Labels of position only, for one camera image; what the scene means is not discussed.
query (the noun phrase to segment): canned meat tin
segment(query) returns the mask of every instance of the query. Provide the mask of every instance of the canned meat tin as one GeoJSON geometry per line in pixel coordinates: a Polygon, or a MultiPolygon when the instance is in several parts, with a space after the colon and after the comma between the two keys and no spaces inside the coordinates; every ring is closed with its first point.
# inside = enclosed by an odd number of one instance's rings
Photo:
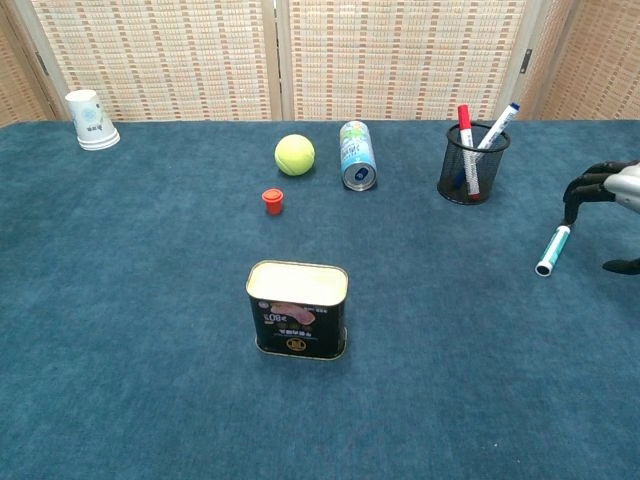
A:
{"type": "Polygon", "coordinates": [[[330,265],[265,260],[247,293],[256,345],[265,353],[334,359],[344,351],[347,273],[330,265]]]}
{"type": "Polygon", "coordinates": [[[376,183],[376,161],[371,134],[362,122],[354,120],[340,129],[342,181],[352,190],[367,190],[376,183]]]}

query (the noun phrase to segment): yellow tennis ball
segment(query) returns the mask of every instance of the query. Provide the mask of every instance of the yellow tennis ball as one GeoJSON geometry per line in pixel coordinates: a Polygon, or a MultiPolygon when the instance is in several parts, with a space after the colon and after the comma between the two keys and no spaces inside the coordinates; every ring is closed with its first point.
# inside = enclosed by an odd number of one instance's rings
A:
{"type": "Polygon", "coordinates": [[[312,166],[316,152],[302,135],[287,135],[276,145],[276,165],[287,175],[302,175],[312,166]]]}

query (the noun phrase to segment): blue felt surface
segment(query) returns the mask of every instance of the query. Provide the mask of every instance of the blue felt surface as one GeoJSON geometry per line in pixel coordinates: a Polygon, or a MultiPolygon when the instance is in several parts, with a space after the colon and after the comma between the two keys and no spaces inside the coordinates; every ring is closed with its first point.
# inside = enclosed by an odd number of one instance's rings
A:
{"type": "Polygon", "coordinates": [[[640,122],[515,122],[485,204],[437,191],[451,122],[367,122],[375,189],[340,178],[341,123],[0,130],[1,478],[640,475],[640,217],[589,204],[534,273],[562,193],[640,158],[640,122]],[[279,173],[288,133],[314,169],[279,173]],[[260,199],[285,192],[282,215],[260,199]],[[263,259],[349,273],[347,349],[268,356],[263,259]]]}

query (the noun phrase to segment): mesh pen holder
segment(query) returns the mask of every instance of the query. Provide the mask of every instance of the mesh pen holder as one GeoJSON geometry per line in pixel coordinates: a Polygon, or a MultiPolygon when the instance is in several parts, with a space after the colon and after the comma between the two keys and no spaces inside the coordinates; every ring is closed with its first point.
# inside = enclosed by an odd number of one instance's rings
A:
{"type": "MultiPolygon", "coordinates": [[[[475,142],[479,142],[490,126],[480,123],[471,123],[471,132],[475,142]]],[[[447,131],[447,151],[444,154],[442,172],[438,181],[438,192],[447,200],[462,205],[477,205],[487,201],[491,195],[493,182],[498,173],[503,152],[511,143],[506,132],[502,132],[495,139],[491,148],[479,149],[465,147],[460,142],[460,125],[454,125],[447,131]],[[473,193],[475,179],[467,181],[465,172],[465,159],[467,166],[469,161],[474,163],[478,192],[473,193]]]]}

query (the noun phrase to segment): metal hinge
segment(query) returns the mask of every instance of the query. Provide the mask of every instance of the metal hinge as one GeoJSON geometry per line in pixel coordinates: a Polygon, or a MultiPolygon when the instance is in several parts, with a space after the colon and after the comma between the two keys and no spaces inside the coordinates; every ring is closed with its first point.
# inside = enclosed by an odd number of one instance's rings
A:
{"type": "Polygon", "coordinates": [[[531,48],[527,48],[522,59],[522,65],[520,65],[520,73],[527,73],[527,67],[529,66],[529,60],[531,59],[531,48]]]}
{"type": "Polygon", "coordinates": [[[38,52],[37,50],[36,50],[36,57],[38,59],[38,62],[40,62],[40,66],[42,67],[42,71],[48,77],[49,76],[49,71],[47,70],[47,67],[44,65],[44,60],[42,60],[42,57],[40,56],[40,52],[38,52]]]}

